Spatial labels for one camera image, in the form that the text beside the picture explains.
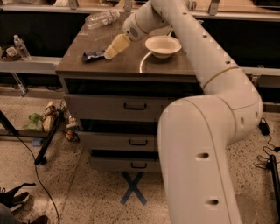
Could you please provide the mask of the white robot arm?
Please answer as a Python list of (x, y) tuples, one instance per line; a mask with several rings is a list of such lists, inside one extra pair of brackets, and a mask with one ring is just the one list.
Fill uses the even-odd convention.
[(132, 41), (170, 25), (204, 93), (169, 104), (157, 145), (171, 224), (242, 224), (225, 149), (260, 122), (256, 88), (189, 12), (188, 0), (148, 0), (123, 24)]

